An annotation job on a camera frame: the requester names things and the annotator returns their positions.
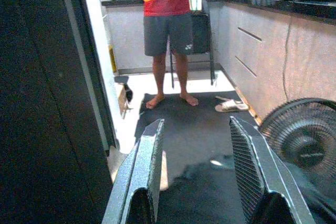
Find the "bare foot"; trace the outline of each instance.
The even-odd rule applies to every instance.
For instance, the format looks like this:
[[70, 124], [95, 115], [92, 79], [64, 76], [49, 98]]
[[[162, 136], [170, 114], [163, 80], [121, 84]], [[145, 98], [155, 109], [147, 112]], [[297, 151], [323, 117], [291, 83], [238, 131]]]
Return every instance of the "bare foot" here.
[[189, 103], [191, 106], [197, 106], [198, 105], [198, 99], [194, 98], [191, 94], [181, 94], [180, 97], [184, 99], [187, 103]]
[[164, 95], [157, 94], [152, 100], [146, 103], [146, 108], [152, 110], [164, 99]]

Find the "gray shorts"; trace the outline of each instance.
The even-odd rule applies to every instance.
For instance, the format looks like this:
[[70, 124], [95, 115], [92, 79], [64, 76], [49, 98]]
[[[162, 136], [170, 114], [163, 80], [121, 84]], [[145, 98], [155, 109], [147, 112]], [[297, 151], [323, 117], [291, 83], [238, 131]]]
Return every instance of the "gray shorts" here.
[[145, 16], [144, 37], [145, 55], [159, 56], [167, 50], [169, 36], [170, 47], [180, 54], [193, 52], [191, 14], [174, 16]]

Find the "countertop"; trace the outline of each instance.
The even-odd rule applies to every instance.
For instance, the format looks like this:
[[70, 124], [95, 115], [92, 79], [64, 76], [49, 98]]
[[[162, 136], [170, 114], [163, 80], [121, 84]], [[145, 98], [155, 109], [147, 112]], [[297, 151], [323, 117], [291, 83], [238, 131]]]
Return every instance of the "countertop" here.
[[[208, 2], [231, 2], [244, 4], [254, 8], [268, 8], [284, 12], [304, 14], [313, 17], [336, 19], [335, 2], [296, 2], [283, 0], [207, 0]], [[141, 6], [143, 0], [109, 0], [102, 1], [102, 6], [108, 8]]]

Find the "shorts logo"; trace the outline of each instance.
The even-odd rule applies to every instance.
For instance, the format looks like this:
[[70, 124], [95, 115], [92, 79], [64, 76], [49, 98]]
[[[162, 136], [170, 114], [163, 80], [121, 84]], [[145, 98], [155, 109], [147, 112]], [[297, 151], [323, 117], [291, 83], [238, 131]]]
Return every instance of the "shorts logo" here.
[[185, 46], [185, 50], [191, 50], [193, 48], [193, 44], [189, 44]]

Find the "person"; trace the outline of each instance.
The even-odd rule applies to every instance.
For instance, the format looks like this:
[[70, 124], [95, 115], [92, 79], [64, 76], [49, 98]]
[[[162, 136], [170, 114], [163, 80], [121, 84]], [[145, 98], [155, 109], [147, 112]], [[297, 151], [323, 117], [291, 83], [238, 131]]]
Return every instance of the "person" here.
[[167, 39], [176, 58], [176, 73], [179, 78], [181, 94], [191, 106], [198, 100], [187, 92], [187, 54], [192, 53], [192, 21], [188, 0], [144, 0], [144, 42], [145, 55], [153, 57], [153, 74], [157, 95], [146, 107], [153, 109], [163, 99], [163, 80]]

